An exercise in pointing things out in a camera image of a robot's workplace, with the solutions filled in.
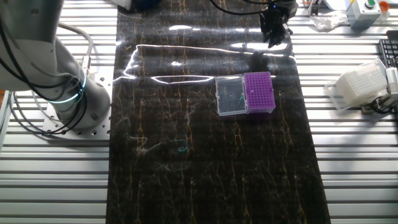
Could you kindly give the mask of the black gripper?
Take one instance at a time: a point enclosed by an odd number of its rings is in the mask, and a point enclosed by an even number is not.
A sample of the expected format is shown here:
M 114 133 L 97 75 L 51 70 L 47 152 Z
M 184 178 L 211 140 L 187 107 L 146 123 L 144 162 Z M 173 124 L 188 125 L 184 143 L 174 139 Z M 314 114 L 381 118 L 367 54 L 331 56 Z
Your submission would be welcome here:
M 264 42 L 269 41 L 269 48 L 281 44 L 293 32 L 287 21 L 297 12 L 297 3 L 294 0 L 272 1 L 267 9 L 260 13 L 260 28 Z

